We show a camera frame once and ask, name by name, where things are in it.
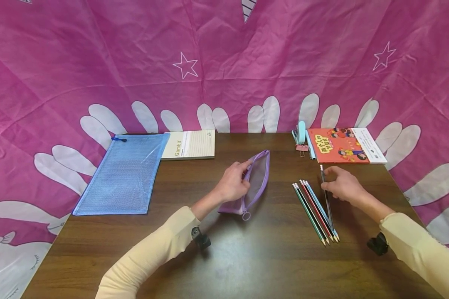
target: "hand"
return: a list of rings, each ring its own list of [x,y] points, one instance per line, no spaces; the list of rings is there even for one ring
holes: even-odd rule
[[[243,173],[251,164],[251,161],[233,163],[224,171],[221,180],[212,192],[218,194],[222,202],[241,198],[250,187],[249,182],[243,180]]]
[[[361,202],[365,200],[369,193],[364,190],[358,179],[348,171],[337,166],[331,166],[324,170],[326,175],[331,173],[336,174],[336,180],[322,183],[321,188],[332,192],[334,198],[340,198],[348,201],[355,207],[360,207]]]

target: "pink backdrop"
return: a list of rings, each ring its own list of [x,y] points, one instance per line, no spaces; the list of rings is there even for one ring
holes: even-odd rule
[[[0,0],[0,298],[23,293],[109,132],[298,120],[367,126],[449,246],[449,1]]]

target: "book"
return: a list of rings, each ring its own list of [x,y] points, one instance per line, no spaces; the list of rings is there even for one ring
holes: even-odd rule
[[[387,163],[366,128],[308,129],[319,163]]]
[[[161,160],[213,159],[215,130],[170,132]]]

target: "mesh pencil case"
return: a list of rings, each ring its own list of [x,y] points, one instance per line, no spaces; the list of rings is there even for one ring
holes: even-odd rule
[[[249,208],[257,202],[263,194],[269,177],[269,151],[262,151],[249,159],[253,163],[248,167],[244,180],[247,180],[251,187],[246,195],[236,201],[225,202],[222,204],[219,213],[232,213],[243,216],[247,221],[251,218]]]

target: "cream sleeve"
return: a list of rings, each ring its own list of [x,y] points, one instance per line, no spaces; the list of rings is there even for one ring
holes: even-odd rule
[[[449,249],[402,213],[388,215],[380,227],[397,258],[449,299]]]
[[[189,207],[180,208],[105,273],[95,299],[135,299],[140,285],[159,266],[185,251],[192,228],[199,224]]]

